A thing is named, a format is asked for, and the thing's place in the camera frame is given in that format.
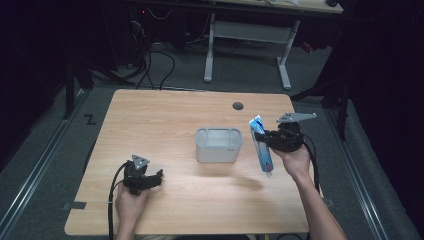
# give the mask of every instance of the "hand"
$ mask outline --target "hand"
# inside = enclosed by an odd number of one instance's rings
[[[302,145],[298,150],[285,153],[280,150],[271,148],[271,150],[281,157],[284,168],[294,181],[309,178],[310,157],[305,145]]]
[[[130,193],[130,189],[124,184],[118,184],[118,196],[116,197],[116,210],[119,216],[119,228],[117,239],[128,239],[123,236],[134,236],[134,228],[143,212],[150,189],[143,190],[139,196]]]

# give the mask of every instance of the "desk leg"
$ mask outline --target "desk leg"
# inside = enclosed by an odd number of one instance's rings
[[[282,57],[277,58],[277,64],[278,64],[278,69],[280,70],[281,81],[283,83],[283,88],[286,90],[291,89],[289,76],[287,75],[286,61],[287,61],[287,57],[289,56],[291,46],[293,45],[294,38],[296,37],[299,24],[300,24],[299,20],[294,22],[293,27],[289,33],[289,38],[286,44],[286,48],[284,49],[284,54]]]
[[[212,70],[213,70],[213,38],[215,34],[215,13],[211,13],[211,24],[209,27],[209,48],[208,54],[206,55],[206,66],[205,66],[205,82],[212,81]]]

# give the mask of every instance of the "dark background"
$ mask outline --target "dark background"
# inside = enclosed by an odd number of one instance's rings
[[[343,5],[345,16],[371,21],[366,26],[348,23],[341,32],[337,24],[304,21],[295,45],[334,46],[317,85],[333,79],[349,82],[349,96],[371,145],[423,236],[423,1],[343,1]],[[88,54],[84,56],[111,70],[133,63],[133,49],[120,45],[132,46],[125,8],[85,6],[41,0],[0,2],[1,169],[53,103],[71,56]],[[170,24],[176,27],[158,25],[155,37],[182,47],[181,30],[190,27],[184,25],[185,19],[204,15],[176,11],[172,18],[177,21]],[[191,26],[190,31],[198,29]],[[336,92],[337,87],[322,95]]]

